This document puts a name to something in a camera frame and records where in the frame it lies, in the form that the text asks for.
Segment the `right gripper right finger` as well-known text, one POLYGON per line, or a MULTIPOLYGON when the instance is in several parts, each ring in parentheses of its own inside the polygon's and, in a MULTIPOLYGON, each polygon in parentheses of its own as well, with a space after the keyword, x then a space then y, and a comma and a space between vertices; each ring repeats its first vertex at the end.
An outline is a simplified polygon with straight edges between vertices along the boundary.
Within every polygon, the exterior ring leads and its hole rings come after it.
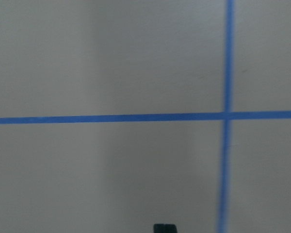
POLYGON ((165 224, 165 233, 178 233, 177 227, 175 224, 165 224))

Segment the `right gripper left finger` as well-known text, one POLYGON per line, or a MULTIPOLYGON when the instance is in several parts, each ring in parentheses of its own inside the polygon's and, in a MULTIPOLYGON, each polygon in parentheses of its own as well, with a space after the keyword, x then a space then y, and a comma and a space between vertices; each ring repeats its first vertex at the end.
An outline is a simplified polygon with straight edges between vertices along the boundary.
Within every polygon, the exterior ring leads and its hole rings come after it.
POLYGON ((165 233, 165 224, 154 224, 153 225, 153 233, 165 233))

